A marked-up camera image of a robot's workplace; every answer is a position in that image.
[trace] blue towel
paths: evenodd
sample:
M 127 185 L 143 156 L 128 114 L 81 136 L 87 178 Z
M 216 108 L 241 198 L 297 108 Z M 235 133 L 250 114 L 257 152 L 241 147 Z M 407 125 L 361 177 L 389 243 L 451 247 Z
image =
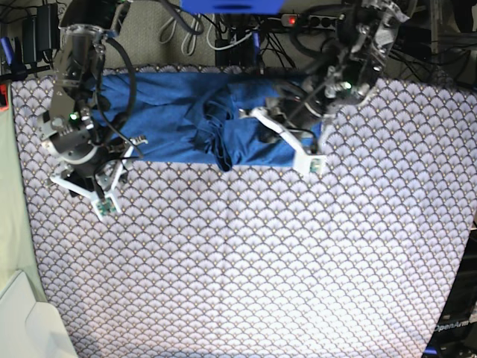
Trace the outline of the blue towel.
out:
M 222 73 L 139 73 L 136 78 L 136 106 L 122 132 L 146 135 L 145 160 L 215 163 L 225 172 L 236 165 L 292 165 L 294 151 L 287 143 L 261 143 L 259 121 L 239 118 L 240 109 L 277 97 L 272 81 L 238 81 L 237 75 Z M 111 120 L 126 108 L 128 77 L 105 77 L 102 95 L 111 102 L 106 112 Z

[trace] folded cloth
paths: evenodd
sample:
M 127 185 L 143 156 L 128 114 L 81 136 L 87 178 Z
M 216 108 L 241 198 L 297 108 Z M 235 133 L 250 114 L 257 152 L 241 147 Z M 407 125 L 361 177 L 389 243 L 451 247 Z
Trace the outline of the folded cloth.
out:
M 273 81 L 223 73 L 139 73 L 136 79 L 136 106 L 121 131 L 147 137 L 145 160 L 215 163 L 225 172 L 236 165 L 292 165 L 287 143 L 260 142 L 259 121 L 239 118 L 240 109 L 277 97 Z M 106 76 L 102 95 L 111 103 L 111 120 L 127 106 L 128 77 Z

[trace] blue cloth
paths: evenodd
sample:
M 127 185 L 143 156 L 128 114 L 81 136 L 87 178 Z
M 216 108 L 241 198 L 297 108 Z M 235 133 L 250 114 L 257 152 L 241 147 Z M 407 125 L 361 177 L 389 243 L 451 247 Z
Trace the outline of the blue cloth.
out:
M 238 82 L 237 75 L 222 73 L 140 73 L 136 78 L 136 106 L 122 132 L 146 135 L 145 160 L 215 163 L 225 172 L 235 165 L 292 165 L 294 151 L 287 143 L 261 143 L 259 121 L 239 118 L 240 109 L 263 106 L 267 97 L 277 96 L 271 81 Z M 111 102 L 106 114 L 112 120 L 126 108 L 128 77 L 105 77 L 102 95 Z

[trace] scalloped pattern fabric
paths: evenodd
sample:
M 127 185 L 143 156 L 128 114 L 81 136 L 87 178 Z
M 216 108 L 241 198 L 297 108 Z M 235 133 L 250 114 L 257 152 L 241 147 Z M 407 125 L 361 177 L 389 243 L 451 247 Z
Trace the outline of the scalloped pattern fabric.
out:
M 338 114 L 321 178 L 135 163 L 101 223 L 45 186 L 52 87 L 14 83 L 13 106 L 40 277 L 79 357 L 421 357 L 477 208 L 473 95 L 380 81 Z

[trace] power strip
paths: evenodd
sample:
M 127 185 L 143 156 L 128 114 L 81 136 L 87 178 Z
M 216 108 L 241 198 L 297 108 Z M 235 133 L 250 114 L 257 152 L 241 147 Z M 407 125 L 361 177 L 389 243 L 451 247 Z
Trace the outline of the power strip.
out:
M 282 26 L 285 28 L 291 28 L 297 22 L 298 15 L 296 14 L 283 14 L 282 15 Z M 309 17 L 309 20 L 305 25 L 304 28 L 314 28 L 319 30 L 336 30 L 336 21 L 338 20 L 337 17 L 334 16 L 319 16 L 319 15 L 312 15 Z

